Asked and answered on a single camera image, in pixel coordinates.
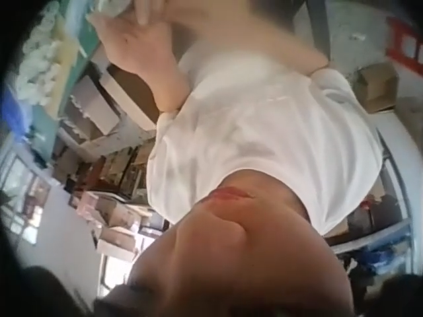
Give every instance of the white wall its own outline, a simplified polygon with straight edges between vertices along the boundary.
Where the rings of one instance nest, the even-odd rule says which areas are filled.
[[[58,186],[52,188],[36,245],[22,241],[18,255],[24,265],[49,269],[69,292],[77,290],[91,305],[97,295],[101,255],[95,250],[88,226],[68,201],[68,193]]]

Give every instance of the red object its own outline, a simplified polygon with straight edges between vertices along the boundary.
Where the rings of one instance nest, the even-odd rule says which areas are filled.
[[[411,26],[397,18],[387,18],[387,24],[391,28],[391,39],[386,55],[423,76],[423,40]],[[411,38],[416,44],[413,57],[407,56],[404,52],[403,44],[406,38]]]

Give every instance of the hand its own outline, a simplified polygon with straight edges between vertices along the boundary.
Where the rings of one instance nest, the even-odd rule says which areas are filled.
[[[87,19],[94,26],[110,62],[119,68],[150,83],[176,67],[167,23],[140,26],[133,10],[117,18],[93,13]]]
[[[165,16],[202,38],[224,44],[247,38],[253,21],[249,0],[168,0]]]

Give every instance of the hair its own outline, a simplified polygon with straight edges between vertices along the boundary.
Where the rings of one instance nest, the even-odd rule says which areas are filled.
[[[0,76],[5,78],[7,69],[14,62],[14,56],[36,19],[38,12],[48,0],[13,0],[3,7],[1,33]],[[422,28],[423,4],[415,1],[401,1],[415,23]],[[0,226],[0,289],[1,309],[4,314],[13,312],[17,316],[129,316],[119,308],[98,300],[94,312],[77,302],[52,273],[42,267],[23,269],[15,256]],[[380,296],[371,301],[366,316],[421,316],[423,314],[423,282],[421,277],[405,275],[387,282]],[[314,313],[300,313],[300,316],[316,316]],[[276,310],[235,310],[232,316],[281,316]]]

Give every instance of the white shirt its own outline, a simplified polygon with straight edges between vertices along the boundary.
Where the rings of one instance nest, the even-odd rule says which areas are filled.
[[[179,113],[160,116],[147,167],[149,202],[171,223],[249,169],[290,187],[324,235],[374,185],[377,132],[339,72],[309,78],[239,53],[189,71],[192,94]]]

